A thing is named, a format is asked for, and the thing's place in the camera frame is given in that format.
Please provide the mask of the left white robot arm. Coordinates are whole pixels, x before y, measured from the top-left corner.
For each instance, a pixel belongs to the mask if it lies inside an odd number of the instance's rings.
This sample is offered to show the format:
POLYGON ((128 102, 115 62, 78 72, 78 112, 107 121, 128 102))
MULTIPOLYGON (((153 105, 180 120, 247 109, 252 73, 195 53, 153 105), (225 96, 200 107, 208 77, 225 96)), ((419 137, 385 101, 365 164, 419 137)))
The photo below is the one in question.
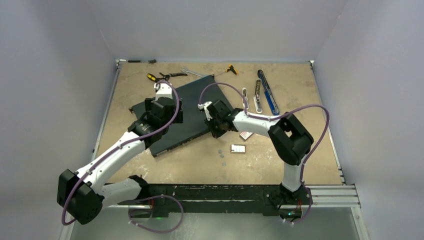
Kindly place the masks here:
POLYGON ((182 99, 172 95, 147 98, 146 112, 107 151, 76 171, 66 169, 58 178, 57 203, 64 226, 90 223, 106 207, 132 200, 146 203, 149 191, 139 176, 118 183, 107 180, 127 162, 161 140, 171 124, 183 122, 182 99))

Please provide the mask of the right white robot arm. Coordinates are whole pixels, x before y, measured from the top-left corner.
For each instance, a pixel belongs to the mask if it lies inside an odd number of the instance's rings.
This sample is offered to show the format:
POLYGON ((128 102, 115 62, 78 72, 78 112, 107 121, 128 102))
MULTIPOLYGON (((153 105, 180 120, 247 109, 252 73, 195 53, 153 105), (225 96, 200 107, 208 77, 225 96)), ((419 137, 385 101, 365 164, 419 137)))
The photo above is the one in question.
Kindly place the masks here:
POLYGON ((249 132, 270 138, 284 162, 280 196, 288 204, 300 198, 301 164, 311 151, 314 139, 294 114, 278 118, 230 109, 222 100, 197 105, 205 114, 205 124, 214 138, 227 132, 249 132))

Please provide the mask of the blue stapler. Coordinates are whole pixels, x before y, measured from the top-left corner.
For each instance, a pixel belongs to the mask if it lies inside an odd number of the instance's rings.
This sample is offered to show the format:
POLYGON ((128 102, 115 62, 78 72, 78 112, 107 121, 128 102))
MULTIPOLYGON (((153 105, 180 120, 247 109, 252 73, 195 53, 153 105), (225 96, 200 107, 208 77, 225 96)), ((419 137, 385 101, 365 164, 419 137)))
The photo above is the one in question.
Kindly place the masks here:
POLYGON ((267 79, 265 77, 265 74, 264 74, 263 70, 262 69, 259 69, 257 71, 257 75, 258 75, 258 77, 260 78, 260 80, 262 82, 262 86, 264 88, 264 94, 265 94, 266 100, 268 102, 268 105, 270 107, 270 110, 271 110, 272 114, 274 116, 278 116, 280 114, 280 110, 278 108, 278 105, 277 105, 274 97, 273 97, 273 94, 272 94, 270 85, 269 85, 269 83, 268 83, 268 81, 267 81, 267 79))

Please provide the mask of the red white staple box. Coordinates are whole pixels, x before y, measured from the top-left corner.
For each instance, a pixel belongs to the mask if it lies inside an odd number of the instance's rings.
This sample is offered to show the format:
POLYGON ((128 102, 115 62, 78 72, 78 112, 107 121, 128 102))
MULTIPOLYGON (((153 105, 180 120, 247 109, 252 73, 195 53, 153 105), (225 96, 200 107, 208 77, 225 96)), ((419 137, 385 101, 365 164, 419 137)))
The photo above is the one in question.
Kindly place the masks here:
POLYGON ((248 132, 248 131, 242 131, 239 136, 246 141, 248 138, 250 138, 253 135, 252 132, 248 132))

